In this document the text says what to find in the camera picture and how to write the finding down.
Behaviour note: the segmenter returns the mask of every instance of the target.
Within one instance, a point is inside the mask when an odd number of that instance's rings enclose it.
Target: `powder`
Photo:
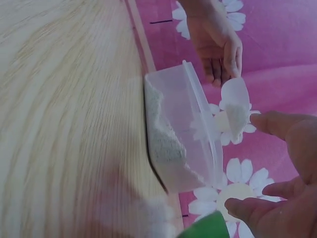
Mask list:
[[[161,113],[163,94],[145,80],[146,115],[149,152],[156,162],[177,162],[186,159],[186,149]]]
[[[206,186],[204,178],[187,164],[185,146],[164,116],[164,95],[148,80],[144,90],[149,154],[165,187],[169,192],[186,192]]]

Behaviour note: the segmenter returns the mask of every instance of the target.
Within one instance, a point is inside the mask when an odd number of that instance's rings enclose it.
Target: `floral tablecloth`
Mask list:
[[[221,2],[244,45],[242,76],[250,94],[250,110],[317,115],[317,1]],[[205,81],[180,4],[174,0],[136,3],[157,70],[179,65],[182,60],[192,62],[213,113],[219,113],[220,91]],[[262,196],[263,187],[297,174],[285,144],[256,132],[250,124],[236,144],[226,134],[221,135],[221,143],[222,186],[179,195],[185,227],[223,206],[220,200],[232,190],[246,189],[253,196],[277,201],[279,198]],[[232,238],[253,237],[243,222],[230,216],[226,222]]]

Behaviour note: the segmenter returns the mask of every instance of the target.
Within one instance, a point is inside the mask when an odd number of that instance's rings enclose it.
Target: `green object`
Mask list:
[[[216,211],[184,230],[177,238],[230,238],[226,221]]]

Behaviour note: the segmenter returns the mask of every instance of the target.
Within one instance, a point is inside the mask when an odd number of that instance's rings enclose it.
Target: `clear plastic container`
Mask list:
[[[190,62],[145,77],[149,156],[169,192],[222,181],[220,132]]]

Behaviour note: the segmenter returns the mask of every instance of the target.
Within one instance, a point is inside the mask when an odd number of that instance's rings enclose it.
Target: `wood grain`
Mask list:
[[[1,238],[182,229],[149,165],[142,70],[123,1],[0,0]]]

